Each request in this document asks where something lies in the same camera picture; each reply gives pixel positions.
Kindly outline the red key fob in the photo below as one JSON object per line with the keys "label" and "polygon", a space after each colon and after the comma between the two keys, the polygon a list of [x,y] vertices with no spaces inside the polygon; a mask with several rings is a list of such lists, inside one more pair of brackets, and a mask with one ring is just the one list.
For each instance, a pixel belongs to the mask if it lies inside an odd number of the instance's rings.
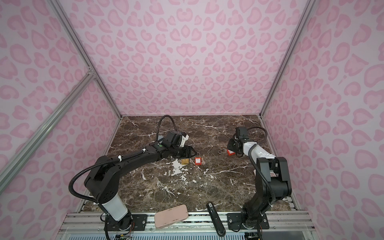
{"label": "red key fob", "polygon": [[220,154],[224,154],[224,153],[226,153],[228,156],[233,156],[233,155],[236,154],[235,152],[233,152],[231,150],[228,150],[228,149],[221,149],[221,150],[218,151],[219,155]]}
{"label": "red key fob", "polygon": [[201,166],[203,164],[204,164],[204,159],[203,158],[201,158],[201,157],[196,157],[195,158],[195,165],[196,166]]}

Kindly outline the brass padlock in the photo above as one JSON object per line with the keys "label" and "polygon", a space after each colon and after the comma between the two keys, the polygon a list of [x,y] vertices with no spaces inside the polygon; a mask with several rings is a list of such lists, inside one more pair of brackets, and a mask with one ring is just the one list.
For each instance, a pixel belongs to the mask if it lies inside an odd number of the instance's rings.
{"label": "brass padlock", "polygon": [[188,165],[190,163],[190,159],[181,159],[182,165]]}

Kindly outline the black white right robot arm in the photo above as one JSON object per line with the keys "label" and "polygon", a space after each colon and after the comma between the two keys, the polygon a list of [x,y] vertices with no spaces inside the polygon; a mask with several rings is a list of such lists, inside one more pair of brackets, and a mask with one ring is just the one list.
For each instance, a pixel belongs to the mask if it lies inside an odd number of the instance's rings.
{"label": "black white right robot arm", "polygon": [[276,201],[292,194],[288,161],[267,152],[259,143],[253,141],[249,131],[260,129],[267,137],[267,131],[262,127],[237,127],[229,140],[227,152],[238,157],[247,156],[254,167],[256,193],[244,204],[238,221],[241,228],[264,230],[267,229],[266,212]]}

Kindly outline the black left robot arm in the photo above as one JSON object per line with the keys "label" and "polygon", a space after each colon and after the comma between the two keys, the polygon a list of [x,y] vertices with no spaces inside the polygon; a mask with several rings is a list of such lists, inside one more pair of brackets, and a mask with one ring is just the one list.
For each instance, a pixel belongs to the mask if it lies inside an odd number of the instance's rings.
{"label": "black left robot arm", "polygon": [[146,164],[167,158],[188,158],[192,156],[192,147],[186,145],[189,135],[172,130],[165,137],[144,146],[141,150],[125,156],[98,158],[89,171],[84,185],[96,204],[106,214],[105,230],[127,230],[133,218],[131,212],[119,197],[120,179]]}

